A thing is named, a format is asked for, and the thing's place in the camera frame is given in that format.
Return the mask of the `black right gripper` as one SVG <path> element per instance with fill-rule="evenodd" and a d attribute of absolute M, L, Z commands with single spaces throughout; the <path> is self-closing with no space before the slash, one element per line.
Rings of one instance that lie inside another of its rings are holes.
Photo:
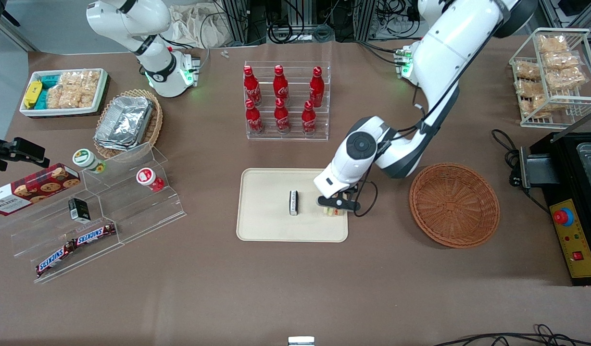
<path fill-rule="evenodd" d="M 7 144 L 7 154 L 10 161 L 29 162 L 43 168 L 50 166 L 45 149 L 21 137 L 15 137 Z"/>

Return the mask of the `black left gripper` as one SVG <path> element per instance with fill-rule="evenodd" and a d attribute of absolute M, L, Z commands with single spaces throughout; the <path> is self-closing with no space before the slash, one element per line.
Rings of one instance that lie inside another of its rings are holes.
<path fill-rule="evenodd" d="M 346 211 L 355 212 L 361 208 L 361 204 L 355 201 L 358 197 L 359 185 L 340 191 L 329 198 L 319 196 L 317 205 L 323 207 L 326 214 L 343 214 Z"/>

